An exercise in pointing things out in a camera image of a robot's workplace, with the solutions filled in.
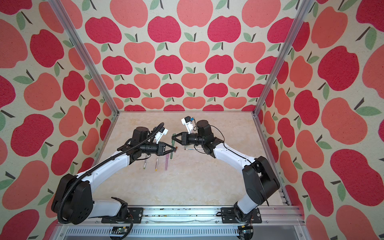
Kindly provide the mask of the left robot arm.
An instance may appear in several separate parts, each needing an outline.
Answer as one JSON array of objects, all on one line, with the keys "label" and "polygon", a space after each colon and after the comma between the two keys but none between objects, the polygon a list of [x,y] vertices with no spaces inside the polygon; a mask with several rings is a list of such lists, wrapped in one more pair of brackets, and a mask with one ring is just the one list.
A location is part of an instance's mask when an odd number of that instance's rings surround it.
[{"label": "left robot arm", "polygon": [[137,127],[133,136],[106,160],[77,175],[63,176],[51,206],[59,223],[78,225],[89,218],[131,222],[132,217],[125,201],[116,197],[111,200],[95,200],[93,192],[121,169],[143,160],[143,154],[165,156],[175,152],[175,147],[160,140],[167,132],[163,123],[152,131]]}]

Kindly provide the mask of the dark green pen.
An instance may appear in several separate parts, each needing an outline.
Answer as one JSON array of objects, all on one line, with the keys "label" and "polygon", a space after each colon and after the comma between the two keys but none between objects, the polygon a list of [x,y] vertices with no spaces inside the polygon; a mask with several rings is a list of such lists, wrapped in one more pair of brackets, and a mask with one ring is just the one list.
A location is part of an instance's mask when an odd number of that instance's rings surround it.
[{"label": "dark green pen", "polygon": [[[175,136],[176,134],[173,134],[172,135],[172,147],[175,147],[175,140],[174,140],[174,136]],[[172,160],[173,159],[173,155],[174,155],[174,152],[172,152],[171,154],[170,154],[170,159]]]}]

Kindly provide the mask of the yellow-tipped white pen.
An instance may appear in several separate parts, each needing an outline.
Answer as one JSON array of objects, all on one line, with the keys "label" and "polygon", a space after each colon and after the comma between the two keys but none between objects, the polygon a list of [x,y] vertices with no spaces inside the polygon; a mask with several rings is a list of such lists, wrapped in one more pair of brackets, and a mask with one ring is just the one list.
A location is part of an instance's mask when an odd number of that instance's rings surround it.
[{"label": "yellow-tipped white pen", "polygon": [[157,158],[156,158],[156,166],[155,166],[155,171],[156,172],[158,171],[158,168],[159,168],[159,159],[160,159],[160,157],[157,156]]}]

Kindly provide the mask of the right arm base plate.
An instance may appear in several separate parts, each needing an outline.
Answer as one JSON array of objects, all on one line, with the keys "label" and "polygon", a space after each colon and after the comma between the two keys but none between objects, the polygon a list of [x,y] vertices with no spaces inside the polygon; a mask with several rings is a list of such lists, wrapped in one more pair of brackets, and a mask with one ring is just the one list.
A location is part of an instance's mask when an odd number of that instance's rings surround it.
[{"label": "right arm base plate", "polygon": [[247,214],[234,207],[221,208],[216,216],[221,217],[224,224],[261,224],[263,222],[258,208]]}]

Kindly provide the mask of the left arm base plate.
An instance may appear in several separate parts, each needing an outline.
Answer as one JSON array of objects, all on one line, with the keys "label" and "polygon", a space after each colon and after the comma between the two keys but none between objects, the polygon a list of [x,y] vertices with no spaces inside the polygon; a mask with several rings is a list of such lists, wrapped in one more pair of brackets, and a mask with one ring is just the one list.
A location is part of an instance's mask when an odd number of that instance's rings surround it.
[{"label": "left arm base plate", "polygon": [[103,217],[103,224],[140,224],[143,217],[143,208],[123,208],[114,217]]}]

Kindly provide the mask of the pink pen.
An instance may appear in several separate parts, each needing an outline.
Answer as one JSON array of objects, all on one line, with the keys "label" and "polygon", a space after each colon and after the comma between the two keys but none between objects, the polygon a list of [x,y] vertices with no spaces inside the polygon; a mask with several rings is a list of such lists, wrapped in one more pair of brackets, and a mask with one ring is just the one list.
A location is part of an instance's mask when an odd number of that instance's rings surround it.
[{"label": "pink pen", "polygon": [[166,155],[166,161],[165,161],[165,171],[168,170],[169,159],[170,159],[170,154],[167,154],[167,155]]}]

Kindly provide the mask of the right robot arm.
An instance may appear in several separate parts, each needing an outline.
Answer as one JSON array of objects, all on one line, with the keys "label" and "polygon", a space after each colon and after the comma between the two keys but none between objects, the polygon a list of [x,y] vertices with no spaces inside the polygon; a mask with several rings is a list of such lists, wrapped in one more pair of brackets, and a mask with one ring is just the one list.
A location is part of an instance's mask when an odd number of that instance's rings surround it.
[{"label": "right robot arm", "polygon": [[221,160],[243,175],[246,195],[234,204],[237,218],[248,216],[256,207],[266,203],[281,185],[269,161],[260,156],[252,158],[231,148],[226,144],[225,138],[217,138],[207,120],[195,119],[189,116],[182,119],[182,124],[187,128],[172,139],[182,146],[201,146],[203,153]]}]

